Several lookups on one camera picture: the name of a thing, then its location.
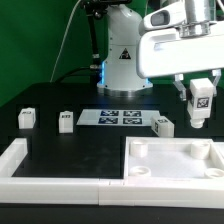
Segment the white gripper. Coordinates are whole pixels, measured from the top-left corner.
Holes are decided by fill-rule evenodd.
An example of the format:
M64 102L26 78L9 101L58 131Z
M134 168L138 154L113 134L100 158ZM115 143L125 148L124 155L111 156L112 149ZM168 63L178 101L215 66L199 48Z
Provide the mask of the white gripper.
M224 28L213 27L211 34L181 38L175 28L145 33L137 48L137 74L141 78L175 75L174 86L180 99L186 100L184 73L213 70L217 86L224 68Z

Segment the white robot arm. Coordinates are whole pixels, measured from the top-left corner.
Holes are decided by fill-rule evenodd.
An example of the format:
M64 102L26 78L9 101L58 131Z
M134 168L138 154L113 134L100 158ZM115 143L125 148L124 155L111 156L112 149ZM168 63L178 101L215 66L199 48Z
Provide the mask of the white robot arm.
M126 7L108 7L108 56L98 91L132 97L162 76L224 68L224 20L215 0L167 0L144 17Z

